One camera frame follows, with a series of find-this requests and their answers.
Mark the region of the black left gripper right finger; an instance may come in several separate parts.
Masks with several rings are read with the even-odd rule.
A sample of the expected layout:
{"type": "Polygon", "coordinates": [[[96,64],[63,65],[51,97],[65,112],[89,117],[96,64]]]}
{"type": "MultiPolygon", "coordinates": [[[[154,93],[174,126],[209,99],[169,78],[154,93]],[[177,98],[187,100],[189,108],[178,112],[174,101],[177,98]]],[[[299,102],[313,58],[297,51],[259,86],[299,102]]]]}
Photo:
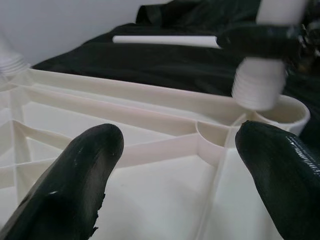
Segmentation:
{"type": "Polygon", "coordinates": [[[284,240],[320,238],[320,157],[294,133],[246,121],[235,135],[238,154],[284,240]]]}

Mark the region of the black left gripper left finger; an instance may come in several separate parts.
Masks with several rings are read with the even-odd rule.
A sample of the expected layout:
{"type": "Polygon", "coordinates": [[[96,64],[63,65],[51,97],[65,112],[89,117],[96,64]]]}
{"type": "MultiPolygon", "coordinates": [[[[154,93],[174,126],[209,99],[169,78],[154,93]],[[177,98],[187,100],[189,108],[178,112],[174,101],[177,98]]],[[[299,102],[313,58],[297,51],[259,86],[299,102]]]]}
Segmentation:
{"type": "Polygon", "coordinates": [[[89,239],[123,150],[123,133],[114,124],[75,137],[20,202],[1,229],[1,239],[89,239]]]}

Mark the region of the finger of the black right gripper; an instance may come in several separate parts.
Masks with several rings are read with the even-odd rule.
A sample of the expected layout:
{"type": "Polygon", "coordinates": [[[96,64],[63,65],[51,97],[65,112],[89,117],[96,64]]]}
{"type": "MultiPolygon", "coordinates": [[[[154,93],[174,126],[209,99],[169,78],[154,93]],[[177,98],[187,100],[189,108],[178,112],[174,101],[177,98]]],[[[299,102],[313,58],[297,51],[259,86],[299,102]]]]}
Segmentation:
{"type": "Polygon", "coordinates": [[[237,24],[217,35],[217,44],[246,57],[284,59],[298,53],[300,27],[296,25],[237,24]]]}

